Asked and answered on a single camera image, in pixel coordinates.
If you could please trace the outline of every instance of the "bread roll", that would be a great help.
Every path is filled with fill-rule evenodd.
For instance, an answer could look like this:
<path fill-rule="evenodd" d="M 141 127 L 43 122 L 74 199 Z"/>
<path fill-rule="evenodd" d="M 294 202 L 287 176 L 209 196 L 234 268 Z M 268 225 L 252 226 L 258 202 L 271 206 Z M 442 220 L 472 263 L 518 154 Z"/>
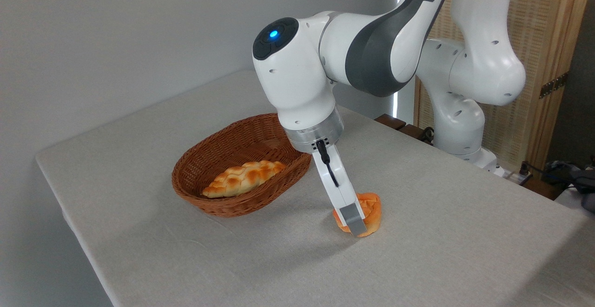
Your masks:
<path fill-rule="evenodd" d="M 280 161 L 249 161 L 241 167 L 230 167 L 215 177 L 202 194 L 209 198 L 232 197 L 251 191 L 281 172 L 285 164 Z"/>
<path fill-rule="evenodd" d="M 363 193 L 357 194 L 357 199 L 359 200 L 359 205 L 362 206 L 362 211 L 366 218 L 364 219 L 364 224 L 368 231 L 363 234 L 360 234 L 358 237 L 366 237 L 371 233 L 374 233 L 380 228 L 380 220 L 382 218 L 382 206 L 380 204 L 380 197 L 376 193 Z M 340 218 L 338 218 L 338 214 L 336 210 L 333 210 L 333 216 L 337 222 L 337 226 L 343 230 L 345 233 L 351 233 L 349 227 L 346 225 L 341 224 Z"/>

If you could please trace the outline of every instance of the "metal hinge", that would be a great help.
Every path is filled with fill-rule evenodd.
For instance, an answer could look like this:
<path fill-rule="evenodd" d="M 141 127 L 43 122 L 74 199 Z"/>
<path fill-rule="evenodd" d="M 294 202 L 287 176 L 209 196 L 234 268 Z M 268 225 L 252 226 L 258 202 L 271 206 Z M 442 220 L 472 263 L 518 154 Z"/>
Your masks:
<path fill-rule="evenodd" d="M 542 99 L 543 97 L 546 97 L 553 91 L 556 91 L 559 88 L 563 87 L 564 85 L 566 85 L 567 81 L 568 81 L 568 72 L 564 73 L 563 75 L 559 76 L 558 78 L 543 85 L 542 91 L 541 91 L 541 93 L 539 93 L 539 99 Z"/>

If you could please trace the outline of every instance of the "wicker basket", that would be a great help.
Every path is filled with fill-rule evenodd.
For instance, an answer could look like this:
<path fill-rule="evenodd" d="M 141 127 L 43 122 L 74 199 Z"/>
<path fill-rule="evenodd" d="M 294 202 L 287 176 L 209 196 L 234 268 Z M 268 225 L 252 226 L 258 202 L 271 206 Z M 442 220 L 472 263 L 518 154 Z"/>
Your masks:
<path fill-rule="evenodd" d="M 247 161 L 280 161 L 287 167 L 254 190 L 210 199 L 202 195 L 215 176 Z M 289 143 L 277 114 L 240 120 L 190 148 L 172 172 L 172 185 L 180 197 L 207 214 L 241 216 L 259 210 L 295 184 L 310 167 L 311 155 Z"/>

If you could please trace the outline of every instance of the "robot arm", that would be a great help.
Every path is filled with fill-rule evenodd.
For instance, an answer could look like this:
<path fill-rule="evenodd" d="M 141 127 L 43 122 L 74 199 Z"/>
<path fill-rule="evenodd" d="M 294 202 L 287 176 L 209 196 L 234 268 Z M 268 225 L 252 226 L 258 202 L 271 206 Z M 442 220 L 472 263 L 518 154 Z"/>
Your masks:
<path fill-rule="evenodd" d="M 476 103 L 503 106 L 520 94 L 525 69 L 506 28 L 509 0 L 452 0 L 450 14 L 465 42 L 427 40 L 417 75 L 434 111 L 434 146 L 502 175 L 482 148 L 485 118 Z"/>
<path fill-rule="evenodd" d="M 365 218 L 335 143 L 344 125 L 334 82 L 390 95 L 415 74 L 423 43 L 443 0 L 401 0 L 379 16 L 322 12 L 267 25 L 254 41 L 253 63 L 296 150 L 312 153 L 338 216 L 353 235 Z"/>

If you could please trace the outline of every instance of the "white tablecloth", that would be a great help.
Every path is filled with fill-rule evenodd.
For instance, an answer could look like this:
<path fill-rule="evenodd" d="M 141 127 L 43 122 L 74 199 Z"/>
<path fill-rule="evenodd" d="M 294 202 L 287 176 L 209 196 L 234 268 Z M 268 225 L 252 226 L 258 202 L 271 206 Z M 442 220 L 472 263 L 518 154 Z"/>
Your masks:
<path fill-rule="evenodd" d="M 595 221 L 344 108 L 344 165 L 383 203 L 370 237 L 336 227 L 314 165 L 238 218 L 174 193 L 185 150 L 268 112 L 238 72 L 38 154 L 114 305 L 595 306 Z"/>

